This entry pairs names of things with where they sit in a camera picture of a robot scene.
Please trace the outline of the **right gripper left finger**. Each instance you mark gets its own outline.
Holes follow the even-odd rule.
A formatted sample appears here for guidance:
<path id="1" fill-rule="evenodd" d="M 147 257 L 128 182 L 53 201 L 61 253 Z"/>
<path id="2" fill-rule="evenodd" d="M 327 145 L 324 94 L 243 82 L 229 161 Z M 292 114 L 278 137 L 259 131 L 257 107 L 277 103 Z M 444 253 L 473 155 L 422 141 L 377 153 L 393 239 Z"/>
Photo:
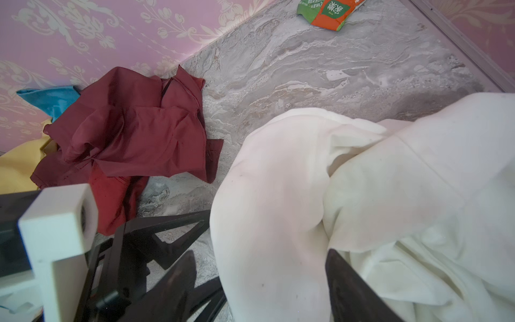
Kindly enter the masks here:
<path id="1" fill-rule="evenodd" d="M 186 321 L 188 297 L 197 277 L 194 253 L 186 252 L 140 300 L 127 307 L 121 321 Z"/>

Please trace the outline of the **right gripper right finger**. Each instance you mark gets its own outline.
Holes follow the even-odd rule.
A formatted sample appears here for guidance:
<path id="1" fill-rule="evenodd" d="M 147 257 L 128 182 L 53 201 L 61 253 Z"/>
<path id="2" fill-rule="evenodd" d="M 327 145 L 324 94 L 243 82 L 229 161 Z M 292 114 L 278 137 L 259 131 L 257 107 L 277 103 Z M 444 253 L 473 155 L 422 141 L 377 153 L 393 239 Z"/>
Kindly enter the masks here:
<path id="1" fill-rule="evenodd" d="M 334 249 L 328 251 L 325 271 L 331 311 L 335 321 L 395 322 L 402 320 Z"/>

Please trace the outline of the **white cloth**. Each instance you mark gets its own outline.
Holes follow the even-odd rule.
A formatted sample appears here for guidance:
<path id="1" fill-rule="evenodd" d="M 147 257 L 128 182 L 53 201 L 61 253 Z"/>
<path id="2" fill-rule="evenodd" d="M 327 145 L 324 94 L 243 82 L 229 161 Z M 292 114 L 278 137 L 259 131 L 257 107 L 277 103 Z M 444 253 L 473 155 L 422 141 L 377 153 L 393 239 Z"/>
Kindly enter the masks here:
<path id="1" fill-rule="evenodd" d="M 513 321 L 514 95 L 415 122 L 287 111 L 245 139 L 210 226 L 235 321 L 335 321 L 330 249 L 401 321 Z"/>

